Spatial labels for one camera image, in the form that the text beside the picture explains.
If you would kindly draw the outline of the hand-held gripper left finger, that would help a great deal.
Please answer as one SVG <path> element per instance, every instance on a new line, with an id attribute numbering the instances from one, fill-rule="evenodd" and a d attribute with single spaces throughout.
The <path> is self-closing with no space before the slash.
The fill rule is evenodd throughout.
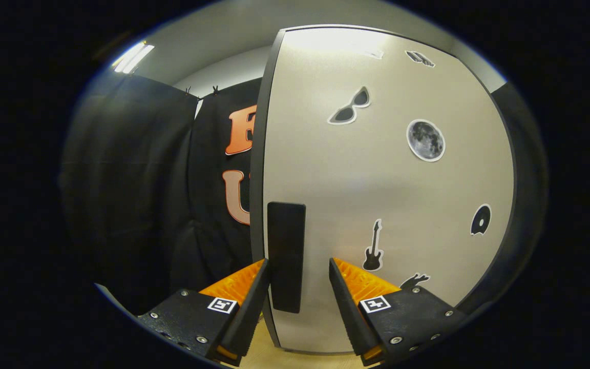
<path id="1" fill-rule="evenodd" d="M 267 258 L 201 291 L 181 289 L 138 317 L 181 350 L 239 366 L 249 351 L 269 287 Z"/>

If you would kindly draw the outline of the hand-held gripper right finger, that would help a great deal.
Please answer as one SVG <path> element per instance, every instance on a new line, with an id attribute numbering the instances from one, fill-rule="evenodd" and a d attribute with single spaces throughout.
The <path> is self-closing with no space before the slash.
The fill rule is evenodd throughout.
<path id="1" fill-rule="evenodd" d="M 364 366 L 404 362 L 461 329 L 468 316 L 422 286 L 415 274 L 396 286 L 338 258 L 329 280 L 347 338 Z"/>

